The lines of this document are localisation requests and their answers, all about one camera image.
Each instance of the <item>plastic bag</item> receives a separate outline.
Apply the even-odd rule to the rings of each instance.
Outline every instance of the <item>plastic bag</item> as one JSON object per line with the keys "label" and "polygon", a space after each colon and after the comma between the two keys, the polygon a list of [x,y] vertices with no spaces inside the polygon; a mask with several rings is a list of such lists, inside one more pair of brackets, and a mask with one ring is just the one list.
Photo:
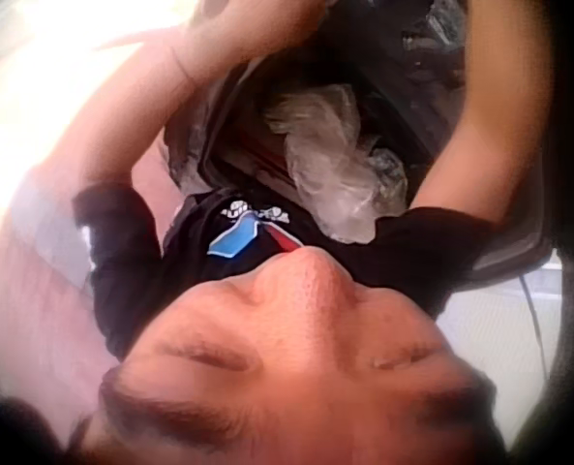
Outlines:
{"label": "plastic bag", "polygon": [[378,138],[360,140],[360,116],[349,85],[286,94],[265,113],[274,133],[286,134],[288,172],[319,228],[344,243],[375,238],[375,220],[406,208],[407,178]]}

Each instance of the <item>man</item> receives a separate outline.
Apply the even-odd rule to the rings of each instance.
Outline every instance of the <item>man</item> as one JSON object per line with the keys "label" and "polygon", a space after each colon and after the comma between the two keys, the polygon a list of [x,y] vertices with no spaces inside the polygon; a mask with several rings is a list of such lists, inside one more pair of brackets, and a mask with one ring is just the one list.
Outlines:
{"label": "man", "polygon": [[320,0],[230,0],[146,45],[61,142],[83,157],[76,220],[110,351],[88,463],[486,463],[491,390],[431,318],[506,211],[549,105],[537,2],[469,4],[467,101],[413,204],[367,245],[284,201],[196,196],[161,253],[132,166],[173,112],[233,66],[300,43]]}

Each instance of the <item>blue graphic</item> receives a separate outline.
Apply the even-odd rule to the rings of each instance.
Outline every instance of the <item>blue graphic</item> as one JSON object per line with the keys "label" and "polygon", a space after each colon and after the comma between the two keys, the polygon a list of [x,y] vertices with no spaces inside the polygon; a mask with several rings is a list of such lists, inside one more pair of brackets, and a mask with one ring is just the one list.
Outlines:
{"label": "blue graphic", "polygon": [[216,237],[210,244],[207,255],[232,259],[244,250],[258,235],[258,219],[252,210],[244,212],[237,222]]}

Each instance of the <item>floor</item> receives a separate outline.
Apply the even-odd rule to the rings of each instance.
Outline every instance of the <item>floor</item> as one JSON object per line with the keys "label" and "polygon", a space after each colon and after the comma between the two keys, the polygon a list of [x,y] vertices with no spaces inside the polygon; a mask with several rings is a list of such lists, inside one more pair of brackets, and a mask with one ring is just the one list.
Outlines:
{"label": "floor", "polygon": [[[169,25],[189,3],[0,0],[0,394],[34,405],[62,444],[95,406],[114,360],[92,319],[87,261],[70,215],[77,160],[48,155],[86,98],[135,49],[95,45]],[[163,234],[181,194],[157,146],[135,170],[135,184]],[[559,334],[560,275],[553,257],[527,277],[547,367]],[[510,446],[543,387],[518,281],[455,294],[438,324],[497,385],[496,420]]]}

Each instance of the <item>sleeve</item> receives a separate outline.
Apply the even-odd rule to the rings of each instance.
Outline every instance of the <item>sleeve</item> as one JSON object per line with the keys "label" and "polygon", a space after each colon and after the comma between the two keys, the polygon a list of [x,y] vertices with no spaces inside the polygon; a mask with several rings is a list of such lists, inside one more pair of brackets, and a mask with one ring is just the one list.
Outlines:
{"label": "sleeve", "polygon": [[395,289],[436,318],[493,231],[492,223],[443,208],[414,208],[398,218],[380,218],[366,284]]}
{"label": "sleeve", "polygon": [[162,262],[155,219],[124,184],[92,186],[73,200],[76,225],[89,249],[98,327],[108,350],[123,358],[147,313],[147,290]]}

